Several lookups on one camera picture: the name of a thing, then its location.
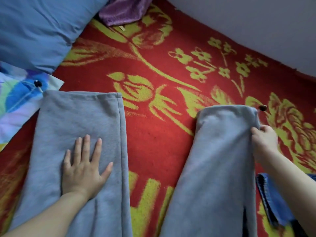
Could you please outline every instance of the red carpet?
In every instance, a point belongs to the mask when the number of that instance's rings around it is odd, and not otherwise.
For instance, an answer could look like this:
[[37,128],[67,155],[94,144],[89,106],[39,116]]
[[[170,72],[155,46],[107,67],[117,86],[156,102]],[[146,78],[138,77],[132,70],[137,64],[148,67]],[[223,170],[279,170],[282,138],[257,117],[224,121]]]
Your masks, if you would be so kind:
[[[194,117],[217,104],[267,105],[262,123],[305,172],[316,168],[316,84],[155,0],[139,22],[108,29],[93,20],[54,75],[63,91],[124,97],[134,236],[156,236],[193,141]],[[0,152],[0,231],[6,231],[27,172],[32,117]],[[272,230],[258,200],[259,236]]]

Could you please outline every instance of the purple garment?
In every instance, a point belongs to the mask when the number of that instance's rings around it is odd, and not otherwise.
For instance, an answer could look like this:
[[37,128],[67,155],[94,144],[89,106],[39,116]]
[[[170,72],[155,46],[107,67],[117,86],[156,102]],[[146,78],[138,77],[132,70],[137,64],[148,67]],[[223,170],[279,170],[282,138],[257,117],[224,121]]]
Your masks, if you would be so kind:
[[146,13],[152,0],[110,0],[99,17],[106,26],[119,26],[138,21]]

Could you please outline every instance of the gray wall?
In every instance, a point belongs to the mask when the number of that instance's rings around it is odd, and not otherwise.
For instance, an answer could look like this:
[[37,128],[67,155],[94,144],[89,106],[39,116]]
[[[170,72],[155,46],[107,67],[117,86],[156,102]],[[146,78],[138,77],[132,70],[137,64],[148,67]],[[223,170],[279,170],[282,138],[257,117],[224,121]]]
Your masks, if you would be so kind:
[[243,46],[316,76],[316,0],[168,0]]

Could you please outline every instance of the gray sweatpants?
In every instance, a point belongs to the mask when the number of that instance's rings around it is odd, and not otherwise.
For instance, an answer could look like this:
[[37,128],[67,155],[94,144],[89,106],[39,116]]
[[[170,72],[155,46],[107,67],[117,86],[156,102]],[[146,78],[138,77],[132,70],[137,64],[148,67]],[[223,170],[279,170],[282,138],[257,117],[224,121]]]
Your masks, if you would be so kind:
[[[252,126],[259,127],[259,120],[251,107],[213,106],[199,112],[194,143],[160,236],[242,237],[244,212],[249,237],[257,235]],[[105,187],[75,217],[68,236],[132,236],[126,124],[119,93],[45,92],[29,172],[10,229],[60,198],[65,150],[85,134],[93,144],[103,139],[99,171],[111,161],[114,167]]]
[[99,171],[113,161],[113,172],[96,198],[77,214],[67,236],[132,236],[126,123],[120,93],[44,92],[30,167],[10,229],[60,198],[65,150],[73,149],[76,138],[86,134],[91,136],[92,145],[99,137],[103,139]]

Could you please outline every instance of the hand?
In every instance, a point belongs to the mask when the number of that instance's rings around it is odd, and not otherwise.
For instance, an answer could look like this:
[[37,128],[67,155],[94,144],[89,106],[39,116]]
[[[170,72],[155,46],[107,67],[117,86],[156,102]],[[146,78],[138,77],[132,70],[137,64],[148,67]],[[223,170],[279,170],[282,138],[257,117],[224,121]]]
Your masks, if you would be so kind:
[[253,156],[255,161],[262,163],[264,158],[271,156],[272,153],[278,153],[278,137],[272,127],[260,125],[260,130],[251,128],[252,143],[254,147]]
[[88,201],[98,194],[111,174],[113,167],[113,162],[110,162],[102,175],[99,174],[101,149],[102,140],[99,138],[90,162],[90,136],[86,135],[84,137],[83,147],[82,138],[76,139],[73,165],[70,163],[70,150],[67,150],[64,159],[63,195],[75,192],[82,194]]

